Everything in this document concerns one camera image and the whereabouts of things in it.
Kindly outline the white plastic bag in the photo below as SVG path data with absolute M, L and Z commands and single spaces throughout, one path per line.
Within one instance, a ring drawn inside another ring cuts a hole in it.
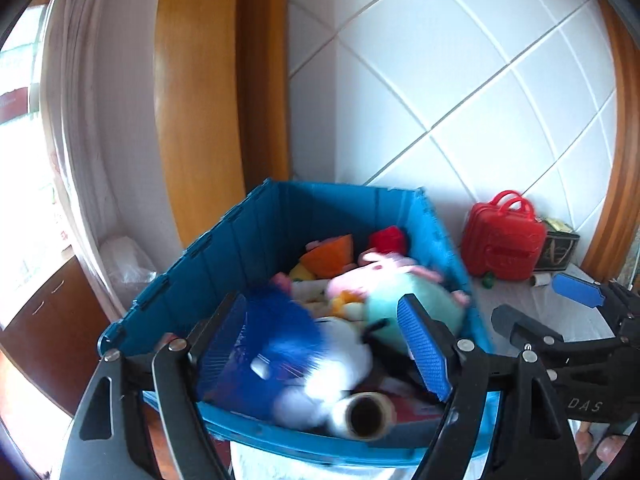
M 134 298 L 155 280 L 156 267 L 128 236 L 108 238 L 100 247 L 100 255 L 117 298 L 125 309 L 129 309 Z

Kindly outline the black gift box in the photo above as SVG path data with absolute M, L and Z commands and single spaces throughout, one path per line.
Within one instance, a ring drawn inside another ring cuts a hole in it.
M 542 223 L 547 229 L 547 237 L 534 271 L 564 271 L 570 264 L 580 236 L 562 220 L 545 218 Z

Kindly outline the small green ball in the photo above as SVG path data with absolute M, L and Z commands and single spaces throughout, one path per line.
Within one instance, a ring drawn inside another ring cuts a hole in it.
M 496 282 L 495 274 L 491 272 L 485 273 L 480 282 L 482 283 L 484 289 L 492 289 L 495 286 Z

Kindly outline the dark wooden cabinet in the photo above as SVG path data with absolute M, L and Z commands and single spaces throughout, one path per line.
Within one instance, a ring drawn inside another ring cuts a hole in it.
M 1 350 L 49 400 L 73 416 L 98 365 L 98 339 L 107 326 L 73 257 L 1 331 Z

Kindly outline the white curtain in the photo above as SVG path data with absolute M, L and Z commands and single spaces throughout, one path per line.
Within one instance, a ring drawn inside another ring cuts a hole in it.
M 154 110 L 158 0 L 52 0 L 42 49 L 40 113 L 58 196 L 81 269 L 111 321 L 129 301 L 101 250 L 133 240 L 155 269 L 181 254 Z

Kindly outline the white plush duck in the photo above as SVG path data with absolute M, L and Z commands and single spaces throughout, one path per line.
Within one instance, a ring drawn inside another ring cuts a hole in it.
M 334 405 L 346 398 L 372 370 L 370 347 L 355 323 L 318 318 L 323 351 L 312 358 L 306 374 L 286 386 L 273 402 L 274 421 L 294 430 L 322 426 Z

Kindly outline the pig plush red dress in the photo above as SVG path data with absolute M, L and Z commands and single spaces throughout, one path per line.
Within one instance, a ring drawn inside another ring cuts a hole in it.
M 375 252 L 387 255 L 394 254 L 405 256 L 408 254 L 408 242 L 405 232 L 398 226 L 388 226 L 385 229 L 373 232 L 368 238 L 368 248 Z

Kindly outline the black roll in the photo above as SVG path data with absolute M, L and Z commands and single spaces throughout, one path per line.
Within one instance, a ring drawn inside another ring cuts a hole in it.
M 396 410 L 388 396 L 377 392 L 360 392 L 346 396 L 333 405 L 326 428 L 334 437 L 374 441 L 385 437 L 396 422 Z

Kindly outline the blue fluffy duster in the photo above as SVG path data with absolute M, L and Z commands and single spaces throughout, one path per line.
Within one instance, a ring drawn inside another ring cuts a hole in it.
M 249 290 L 244 324 L 216 386 L 200 401 L 273 422 L 273 402 L 310 369 L 324 348 L 307 309 L 277 286 Z

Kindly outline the pig plush green shirt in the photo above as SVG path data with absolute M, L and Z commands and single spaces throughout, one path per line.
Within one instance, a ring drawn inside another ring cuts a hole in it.
M 416 296 L 431 318 L 444 323 L 451 333 L 460 333 L 471 297 L 462 290 L 450 292 L 439 273 L 397 252 L 367 250 L 360 255 L 359 266 L 326 285 L 326 298 L 334 310 L 361 302 L 368 324 L 386 320 L 388 324 L 375 332 L 374 338 L 403 354 L 408 348 L 398 326 L 397 306 L 405 295 Z

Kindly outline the pig plush orange dress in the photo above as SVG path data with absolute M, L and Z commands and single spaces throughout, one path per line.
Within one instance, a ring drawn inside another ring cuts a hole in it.
M 342 235 L 308 243 L 294 268 L 273 275 L 271 281 L 285 292 L 292 292 L 294 282 L 329 280 L 355 266 L 352 236 Z

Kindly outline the small white thread spool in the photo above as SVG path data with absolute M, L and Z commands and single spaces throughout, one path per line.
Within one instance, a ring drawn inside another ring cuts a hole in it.
M 551 281 L 551 273 L 534 273 L 529 279 L 529 285 L 532 287 L 542 287 L 549 285 Z

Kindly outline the red toy suitcase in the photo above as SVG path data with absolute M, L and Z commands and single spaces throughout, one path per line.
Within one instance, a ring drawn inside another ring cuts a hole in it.
M 547 238 L 544 222 L 529 200 L 505 190 L 488 203 L 476 203 L 463 230 L 460 255 L 469 274 L 526 281 L 534 272 Z

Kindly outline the blue plastic storage crate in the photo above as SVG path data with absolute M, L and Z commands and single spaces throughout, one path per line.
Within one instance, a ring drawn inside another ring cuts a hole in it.
M 292 269 L 312 240 L 349 234 L 361 250 L 371 233 L 388 226 L 405 231 L 410 257 L 442 274 L 446 288 L 471 289 L 457 248 L 423 191 L 267 180 L 137 296 L 101 335 L 98 350 L 148 353 L 163 334 L 190 333 L 229 292 L 245 292 Z M 366 443 L 303 434 L 204 402 L 198 409 L 215 437 L 322 465 L 414 467 L 437 428 L 434 422 L 409 422 Z

